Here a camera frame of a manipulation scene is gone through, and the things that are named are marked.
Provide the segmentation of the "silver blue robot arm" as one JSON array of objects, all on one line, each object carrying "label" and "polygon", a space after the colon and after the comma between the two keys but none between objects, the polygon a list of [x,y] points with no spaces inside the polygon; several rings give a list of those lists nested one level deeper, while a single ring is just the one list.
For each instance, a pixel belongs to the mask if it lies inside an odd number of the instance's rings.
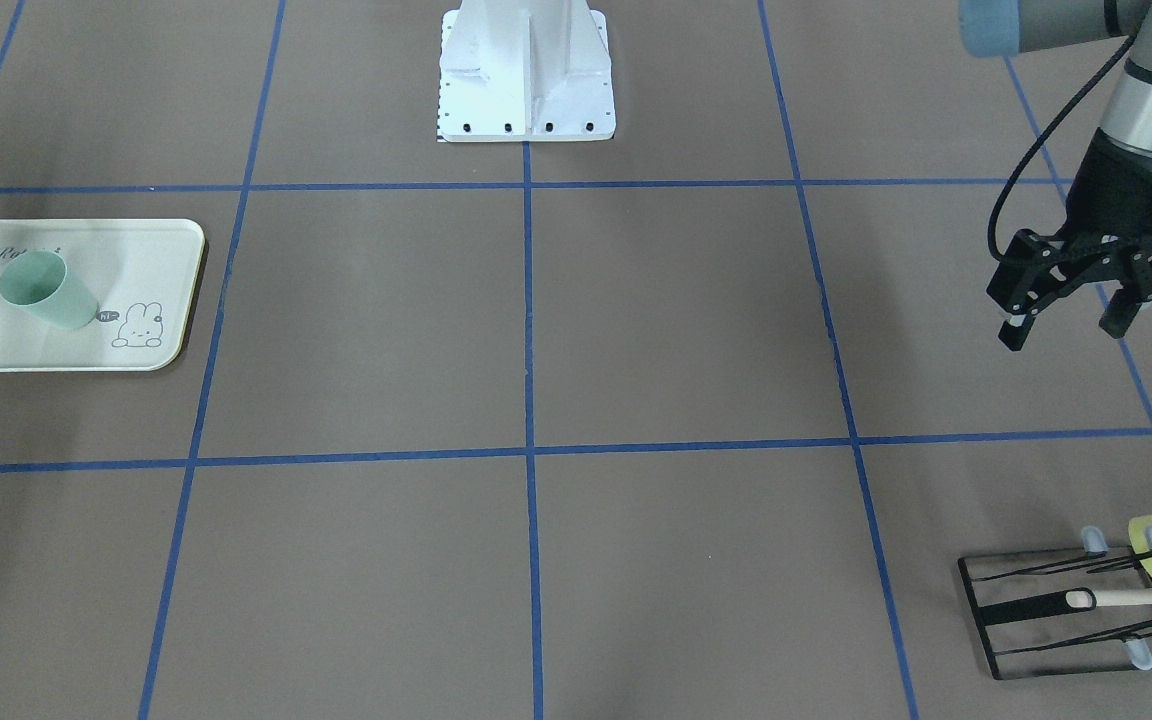
[{"label": "silver blue robot arm", "polygon": [[[1119,38],[1111,59],[1044,127],[996,196],[986,247],[996,262],[987,293],[1005,311],[998,338],[1011,351],[1037,316],[1079,287],[1117,285],[1100,328],[1115,340],[1152,304],[1152,1],[961,1],[961,41],[978,58],[1018,56]],[[1117,81],[1064,200],[1058,232],[1020,229],[1007,247],[996,225],[1011,188],[1076,105],[1111,74]]]}]

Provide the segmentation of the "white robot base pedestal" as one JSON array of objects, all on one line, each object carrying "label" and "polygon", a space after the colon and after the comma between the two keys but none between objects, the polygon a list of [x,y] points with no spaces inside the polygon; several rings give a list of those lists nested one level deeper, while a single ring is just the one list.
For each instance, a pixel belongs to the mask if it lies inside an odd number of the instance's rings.
[{"label": "white robot base pedestal", "polygon": [[585,1],[462,1],[440,22],[435,141],[611,141],[605,14]]}]

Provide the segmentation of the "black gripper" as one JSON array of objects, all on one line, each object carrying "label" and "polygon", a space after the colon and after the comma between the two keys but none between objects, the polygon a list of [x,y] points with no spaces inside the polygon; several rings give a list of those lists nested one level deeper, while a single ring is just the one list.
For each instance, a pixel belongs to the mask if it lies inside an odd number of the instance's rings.
[{"label": "black gripper", "polygon": [[1094,132],[1053,234],[1016,232],[987,295],[1005,310],[998,340],[1023,350],[1038,314],[1084,285],[1115,282],[1098,327],[1126,338],[1152,304],[1152,158]]}]

